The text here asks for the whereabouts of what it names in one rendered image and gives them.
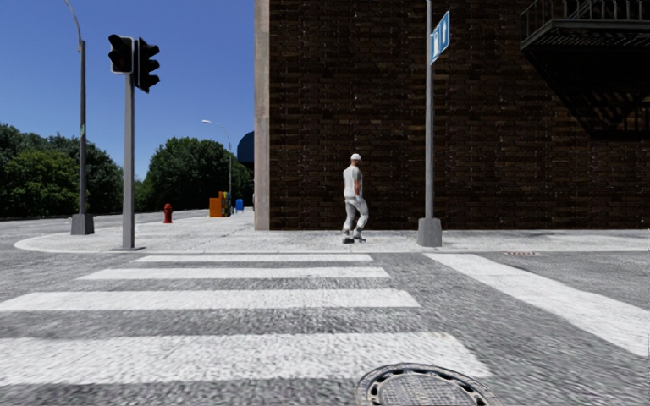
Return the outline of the traffic light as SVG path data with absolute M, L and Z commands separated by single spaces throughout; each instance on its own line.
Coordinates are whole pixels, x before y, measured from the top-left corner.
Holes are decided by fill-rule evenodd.
M 111 70 L 125 76 L 124 119 L 124 187 L 122 213 L 122 244 L 118 250 L 136 250 L 135 247 L 135 88 L 149 93 L 160 81 L 155 71 L 160 63 L 154 57 L 160 52 L 157 45 L 143 38 L 111 34 Z

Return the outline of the orange box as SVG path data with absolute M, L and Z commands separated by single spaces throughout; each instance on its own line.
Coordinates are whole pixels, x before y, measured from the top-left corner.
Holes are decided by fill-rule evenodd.
M 230 214 L 230 194 L 227 191 L 219 191 L 217 197 L 209 199 L 209 217 L 229 217 Z

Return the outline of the trees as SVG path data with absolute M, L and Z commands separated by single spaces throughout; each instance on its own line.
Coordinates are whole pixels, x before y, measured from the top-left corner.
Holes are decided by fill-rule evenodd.
M 86 145 L 87 211 L 120 213 L 123 169 L 104 151 Z M 232 193 L 252 203 L 253 172 L 232 155 Z M 229 153 L 213 140 L 173 137 L 153 153 L 146 176 L 135 181 L 135 209 L 206 209 L 229 190 Z M 0 123 L 0 218 L 72 215 L 79 210 L 79 140 L 41 137 Z

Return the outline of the grey street lamp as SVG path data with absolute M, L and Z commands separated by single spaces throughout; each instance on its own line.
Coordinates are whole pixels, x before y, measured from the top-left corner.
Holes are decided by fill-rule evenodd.
M 80 54 L 80 129 L 79 129 L 79 213 L 71 219 L 72 235 L 94 233 L 94 220 L 87 213 L 87 170 L 86 170 L 86 81 L 85 81 L 85 41 L 82 39 L 80 24 L 69 0 L 64 0 L 73 16 Z
M 228 209 L 229 209 L 229 214 L 228 216 L 232 215 L 233 208 L 232 208 L 232 144 L 231 140 L 229 137 L 229 132 L 228 130 L 221 125 L 220 123 L 213 122 L 212 120 L 208 119 L 202 119 L 202 123 L 206 124 L 214 124 L 217 125 L 225 134 L 227 142 L 228 142 L 228 151 L 229 151 L 229 192 L 228 192 Z

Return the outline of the sign on a post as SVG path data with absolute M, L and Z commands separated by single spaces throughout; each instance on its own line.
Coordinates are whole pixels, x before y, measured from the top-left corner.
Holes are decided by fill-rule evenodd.
M 438 248 L 443 246 L 443 229 L 441 220 L 434 216 L 434 90 L 432 55 L 434 46 L 431 34 L 434 32 L 432 0 L 426 1 L 427 17 L 427 65 L 426 65 L 426 115 L 425 115 L 425 215 L 419 219 L 417 243 L 423 247 Z

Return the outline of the person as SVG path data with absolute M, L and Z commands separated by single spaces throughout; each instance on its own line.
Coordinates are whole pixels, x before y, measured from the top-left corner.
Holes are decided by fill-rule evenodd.
M 343 171 L 346 220 L 343 226 L 343 243 L 363 242 L 361 231 L 366 226 L 369 210 L 362 196 L 362 173 L 358 168 L 361 156 L 354 153 L 350 165 Z

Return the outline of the dark brick building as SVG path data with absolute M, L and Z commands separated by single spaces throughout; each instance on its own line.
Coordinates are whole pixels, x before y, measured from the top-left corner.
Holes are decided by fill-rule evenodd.
M 650 0 L 253 4 L 257 228 L 650 228 Z

